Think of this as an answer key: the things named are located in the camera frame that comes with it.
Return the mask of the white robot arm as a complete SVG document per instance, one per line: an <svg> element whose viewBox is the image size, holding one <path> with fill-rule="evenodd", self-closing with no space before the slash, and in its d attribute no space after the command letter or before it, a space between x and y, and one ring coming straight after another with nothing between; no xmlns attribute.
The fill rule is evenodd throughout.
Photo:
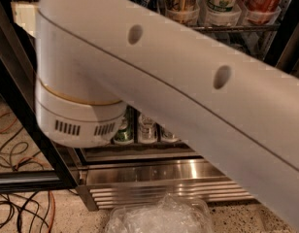
<svg viewBox="0 0 299 233"><path fill-rule="evenodd" d="M128 0L39 0L36 28L50 139L98 146L133 107L299 231L299 79Z"/></svg>

